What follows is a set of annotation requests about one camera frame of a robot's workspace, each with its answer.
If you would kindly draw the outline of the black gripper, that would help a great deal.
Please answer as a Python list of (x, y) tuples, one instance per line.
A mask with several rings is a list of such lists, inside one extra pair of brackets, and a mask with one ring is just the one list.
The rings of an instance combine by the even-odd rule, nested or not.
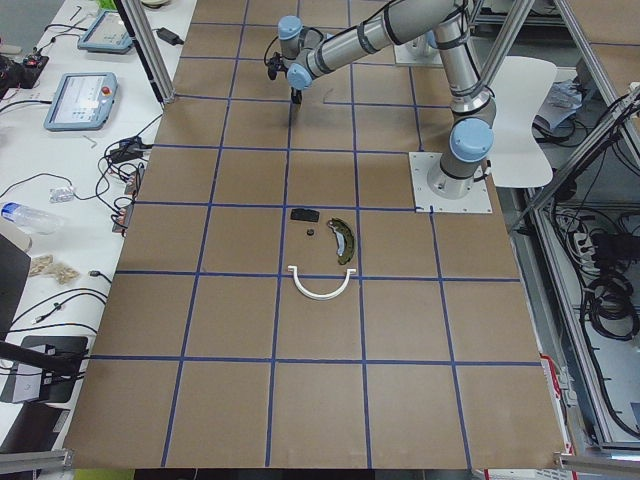
[(301, 105), (302, 104), (302, 98), (303, 98), (302, 91), (298, 90), (296, 88), (291, 88), (290, 98), (292, 99), (292, 103), (294, 105)]

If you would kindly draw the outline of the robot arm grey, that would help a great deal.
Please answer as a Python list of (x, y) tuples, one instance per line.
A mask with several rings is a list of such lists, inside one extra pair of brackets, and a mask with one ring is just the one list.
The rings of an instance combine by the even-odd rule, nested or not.
[(388, 46), (402, 66), (442, 66), (452, 96), (453, 125), (447, 149), (430, 168), (427, 182), (434, 194), (457, 200), (470, 192), (494, 143), (496, 104), (476, 66), (470, 27), (465, 1), (389, 1), (335, 35), (289, 15), (278, 22), (279, 50), (266, 55), (264, 64), (269, 79), (286, 77), (295, 104), (314, 80)]

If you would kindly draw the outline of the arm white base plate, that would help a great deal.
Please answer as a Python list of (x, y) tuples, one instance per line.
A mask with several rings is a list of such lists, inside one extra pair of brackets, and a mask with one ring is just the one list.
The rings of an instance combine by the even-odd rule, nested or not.
[(419, 213), (491, 214), (490, 196), (482, 169), (471, 178), (458, 180), (447, 176), (440, 165), (439, 152), (410, 152), (414, 209)]

